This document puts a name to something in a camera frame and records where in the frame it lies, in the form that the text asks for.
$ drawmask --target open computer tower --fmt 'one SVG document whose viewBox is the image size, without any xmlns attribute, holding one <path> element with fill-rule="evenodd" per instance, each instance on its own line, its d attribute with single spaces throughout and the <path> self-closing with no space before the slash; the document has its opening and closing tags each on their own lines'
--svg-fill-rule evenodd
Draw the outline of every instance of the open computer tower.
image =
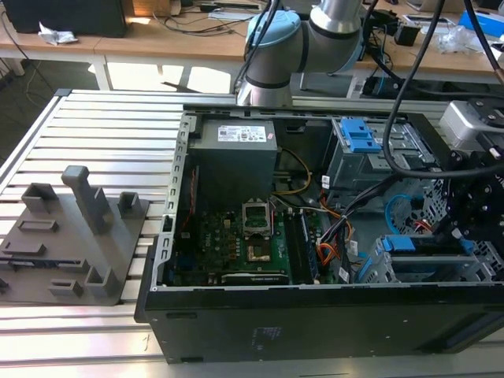
<svg viewBox="0 0 504 378">
<path fill-rule="evenodd" d="M 428 232 L 443 181 L 396 180 L 348 217 L 339 258 L 318 249 L 331 212 L 391 176 L 387 116 L 186 106 L 135 314 L 168 363 L 453 353 L 502 327 L 495 246 Z M 422 114 L 390 143 L 409 169 L 450 154 Z"/>
</svg>

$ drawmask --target metal slotted platform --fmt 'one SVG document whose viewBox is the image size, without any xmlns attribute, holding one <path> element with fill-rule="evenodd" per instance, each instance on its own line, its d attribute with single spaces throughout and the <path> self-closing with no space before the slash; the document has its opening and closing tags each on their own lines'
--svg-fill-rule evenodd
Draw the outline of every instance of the metal slotted platform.
<svg viewBox="0 0 504 378">
<path fill-rule="evenodd" d="M 86 165 L 107 195 L 139 192 L 150 201 L 142 235 L 114 307 L 0 305 L 0 376 L 27 377 L 405 377 L 504 376 L 504 332 L 455 355 L 170 365 L 149 325 L 133 321 L 146 249 L 158 233 L 183 103 L 232 104 L 227 95 L 73 91 L 54 97 L 0 169 L 0 238 L 24 209 L 32 182 L 69 192 L 60 176 Z M 390 109 L 391 102 L 297 98 L 297 106 Z M 446 104 L 405 102 L 434 124 Z"/>
</svg>

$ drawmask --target yellow wire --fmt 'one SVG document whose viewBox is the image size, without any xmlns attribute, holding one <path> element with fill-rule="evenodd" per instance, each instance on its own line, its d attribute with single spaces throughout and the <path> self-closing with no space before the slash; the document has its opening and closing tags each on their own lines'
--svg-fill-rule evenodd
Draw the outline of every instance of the yellow wire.
<svg viewBox="0 0 504 378">
<path fill-rule="evenodd" d="M 306 170 L 306 183 L 305 183 L 305 186 L 300 189 L 296 189 L 294 191 L 274 191 L 273 194 L 274 195 L 296 195 L 297 193 L 301 193 L 302 191 L 305 191 L 306 189 L 308 189 L 309 184 L 312 182 L 312 174 L 309 171 L 308 165 L 306 165 L 306 163 L 297 154 L 295 154 L 293 150 L 289 150 L 288 148 L 285 148 L 285 147 L 283 147 L 283 150 L 286 150 L 287 152 L 292 154 L 292 156 L 294 156 L 296 158 L 296 160 L 302 164 L 302 166 Z"/>
</svg>

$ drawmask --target blue cable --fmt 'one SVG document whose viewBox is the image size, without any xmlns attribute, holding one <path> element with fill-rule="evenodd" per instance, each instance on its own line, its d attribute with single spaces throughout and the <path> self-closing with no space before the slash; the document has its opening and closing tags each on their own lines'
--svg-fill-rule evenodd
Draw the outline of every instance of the blue cable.
<svg viewBox="0 0 504 378">
<path fill-rule="evenodd" d="M 391 229 L 392 233 L 399 235 L 401 232 L 394 226 L 394 223 L 392 222 L 392 215 L 391 215 L 391 210 L 392 210 L 392 205 L 396 203 L 399 199 L 407 199 L 408 201 L 413 201 L 413 197 L 410 195 L 395 195 L 390 199 L 389 202 L 385 205 L 385 221 L 387 222 L 387 226 Z"/>
</svg>

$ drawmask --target sticker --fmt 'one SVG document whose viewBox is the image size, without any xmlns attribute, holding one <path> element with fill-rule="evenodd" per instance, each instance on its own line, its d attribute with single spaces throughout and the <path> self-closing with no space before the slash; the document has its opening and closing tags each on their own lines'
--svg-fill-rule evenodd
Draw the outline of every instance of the sticker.
<svg viewBox="0 0 504 378">
<path fill-rule="evenodd" d="M 329 189 L 330 188 L 330 181 L 331 181 L 331 178 L 329 176 L 322 176 L 322 187 L 324 189 Z"/>
<path fill-rule="evenodd" d="M 339 276 L 343 279 L 343 281 L 345 281 L 348 284 L 350 274 L 348 274 L 348 272 L 345 269 L 339 268 Z"/>
<path fill-rule="evenodd" d="M 217 129 L 219 142 L 261 142 L 266 143 L 264 126 L 227 126 Z"/>
<path fill-rule="evenodd" d="M 357 241 L 355 241 L 355 240 L 350 241 L 350 249 L 348 251 L 351 254 L 354 254 L 355 256 L 357 256 L 359 254 Z"/>
</svg>

